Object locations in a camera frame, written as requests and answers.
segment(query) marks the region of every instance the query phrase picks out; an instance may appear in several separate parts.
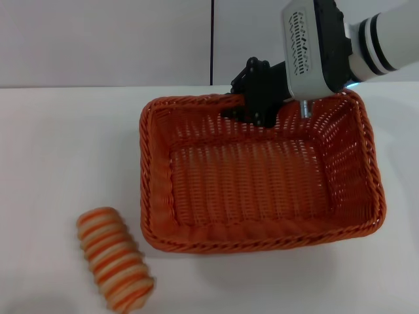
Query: basket rim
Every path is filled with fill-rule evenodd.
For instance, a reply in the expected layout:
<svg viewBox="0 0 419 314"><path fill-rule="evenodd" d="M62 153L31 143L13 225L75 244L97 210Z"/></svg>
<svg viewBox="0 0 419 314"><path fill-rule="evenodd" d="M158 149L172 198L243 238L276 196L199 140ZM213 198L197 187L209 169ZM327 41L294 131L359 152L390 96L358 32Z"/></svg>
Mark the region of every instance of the basket rim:
<svg viewBox="0 0 419 314"><path fill-rule="evenodd" d="M226 107L226 103L240 104L244 102L242 96L239 95L219 95L210 94L203 96L174 96L160 97L152 100L147 104L141 113L139 121L140 147L141 147L141 229L145 239L155 248L164 251L191 252L191 253L211 253L212 251L221 253L223 251L230 252L232 249L238 252L258 251L268 249L290 249L305 245L315 245L349 239L354 237L367 236L377 231L384 223L386 216L386 201L384 196L384 188L381 183L380 171L376 160L376 151L374 146L374 134L371 123L369 122L365 104L359 95L351 90L344 90L330 98L342 99L342 96L350 101L355 108L355 119L357 122L357 132L364 141L361 141L361 151L363 154L363 166L367 175L367 186L370 195L373 197L374 213L372 218L363 224L347 226L329 230L327 232L317 232L305 235L289 235L281 238L266 238L261 240L246 240L239 242L228 241L206 241L206 242L188 242L173 241L170 238L161 238L154 234L151 227L151 191L145 186L145 180L150 181L151 178L151 153L149 150L149 129L153 120L153 114L157 111L173 109L179 106L177 103L185 98L195 98L193 104L182 104L182 108L196 109L198 106Z"/></svg>

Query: orange basket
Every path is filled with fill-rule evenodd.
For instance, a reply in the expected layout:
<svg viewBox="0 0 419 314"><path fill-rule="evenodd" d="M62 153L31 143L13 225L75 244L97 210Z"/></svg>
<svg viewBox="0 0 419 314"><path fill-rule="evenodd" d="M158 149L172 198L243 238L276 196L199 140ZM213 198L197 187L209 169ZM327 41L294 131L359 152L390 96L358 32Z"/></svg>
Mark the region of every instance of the orange basket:
<svg viewBox="0 0 419 314"><path fill-rule="evenodd" d="M222 118L242 96L163 97L141 114L141 229L156 249L236 253L367 236L386 202L357 94L283 107L272 129Z"/></svg>

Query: ventilation slot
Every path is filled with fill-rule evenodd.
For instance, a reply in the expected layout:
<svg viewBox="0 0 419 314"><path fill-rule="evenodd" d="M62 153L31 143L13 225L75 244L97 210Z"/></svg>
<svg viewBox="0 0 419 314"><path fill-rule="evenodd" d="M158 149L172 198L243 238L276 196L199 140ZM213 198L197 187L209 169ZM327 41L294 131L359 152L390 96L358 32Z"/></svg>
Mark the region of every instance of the ventilation slot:
<svg viewBox="0 0 419 314"><path fill-rule="evenodd" d="M294 75L299 76L310 70L310 51L308 49L307 23L304 11L296 11L289 18L291 49Z"/></svg>

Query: foam roll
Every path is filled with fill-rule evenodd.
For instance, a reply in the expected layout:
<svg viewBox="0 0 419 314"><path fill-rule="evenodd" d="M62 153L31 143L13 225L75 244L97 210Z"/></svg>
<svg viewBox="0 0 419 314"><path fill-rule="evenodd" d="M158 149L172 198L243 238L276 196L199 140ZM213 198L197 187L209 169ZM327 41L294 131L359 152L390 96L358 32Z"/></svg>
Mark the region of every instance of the foam roll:
<svg viewBox="0 0 419 314"><path fill-rule="evenodd" d="M155 282L117 210L93 209L79 217L77 228L84 257L108 308L121 314L142 308Z"/></svg>

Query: white table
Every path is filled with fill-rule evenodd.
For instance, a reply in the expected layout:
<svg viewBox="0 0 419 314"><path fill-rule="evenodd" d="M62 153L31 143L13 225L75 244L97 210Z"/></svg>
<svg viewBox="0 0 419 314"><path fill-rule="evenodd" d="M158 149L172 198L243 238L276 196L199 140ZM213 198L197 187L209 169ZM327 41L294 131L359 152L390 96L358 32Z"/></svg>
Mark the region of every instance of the white table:
<svg viewBox="0 0 419 314"><path fill-rule="evenodd" d="M0 90L0 313L108 313L75 237L94 207L121 211L157 278L144 313L419 313L419 83L355 87L371 119L388 215L362 239L193 256L139 229L142 108L203 88Z"/></svg>

